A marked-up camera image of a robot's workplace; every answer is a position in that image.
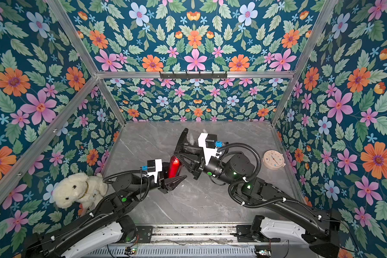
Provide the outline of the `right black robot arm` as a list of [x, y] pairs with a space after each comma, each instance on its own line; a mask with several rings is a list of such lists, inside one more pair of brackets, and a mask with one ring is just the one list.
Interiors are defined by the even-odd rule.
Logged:
[[205, 159], [202, 147], [178, 144], [174, 154], [182, 160], [194, 178], [202, 173], [223, 181], [230, 198], [249, 208], [266, 207], [304, 229], [302, 241], [324, 258], [336, 258], [340, 252], [341, 214], [335, 210], [319, 210], [291, 198], [284, 191], [258, 177], [262, 159], [257, 151], [243, 143], [231, 143], [215, 148], [216, 153]]

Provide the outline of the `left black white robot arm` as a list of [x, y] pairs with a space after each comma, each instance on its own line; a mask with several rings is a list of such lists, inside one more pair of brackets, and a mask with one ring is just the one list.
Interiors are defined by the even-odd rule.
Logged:
[[150, 190], [163, 193], [174, 190], [185, 175], [168, 178], [157, 173], [158, 179], [144, 170], [129, 170], [104, 179], [114, 193], [103, 197], [88, 214], [67, 226], [47, 234], [26, 238], [24, 258], [80, 258], [103, 246], [120, 240], [139, 239], [135, 223], [128, 215], [148, 195]]

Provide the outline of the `cream round wall clock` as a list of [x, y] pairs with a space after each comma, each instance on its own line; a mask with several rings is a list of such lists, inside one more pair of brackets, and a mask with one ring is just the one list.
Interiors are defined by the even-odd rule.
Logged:
[[267, 150], [262, 161], [270, 170], [278, 170], [286, 165], [283, 154], [276, 150]]

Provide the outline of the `small red object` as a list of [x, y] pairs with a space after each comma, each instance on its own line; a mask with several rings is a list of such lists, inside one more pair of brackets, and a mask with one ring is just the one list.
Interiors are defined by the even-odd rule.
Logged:
[[169, 162], [168, 178], [174, 178], [180, 175], [182, 163], [177, 156], [173, 155]]

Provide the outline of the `cream plush teddy bear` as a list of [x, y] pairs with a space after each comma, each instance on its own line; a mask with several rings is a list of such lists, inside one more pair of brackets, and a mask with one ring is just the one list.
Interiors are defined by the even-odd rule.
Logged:
[[66, 209], [74, 203], [82, 204], [84, 209], [95, 207], [106, 195], [108, 185], [101, 174], [88, 176], [76, 173], [64, 178], [53, 190], [53, 200], [57, 207]]

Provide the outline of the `metal base rail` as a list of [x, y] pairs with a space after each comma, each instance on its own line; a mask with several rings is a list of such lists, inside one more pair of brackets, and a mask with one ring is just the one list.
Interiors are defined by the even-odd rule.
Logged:
[[244, 223], [140, 224], [134, 258], [316, 258], [307, 245], [286, 238], [252, 237]]

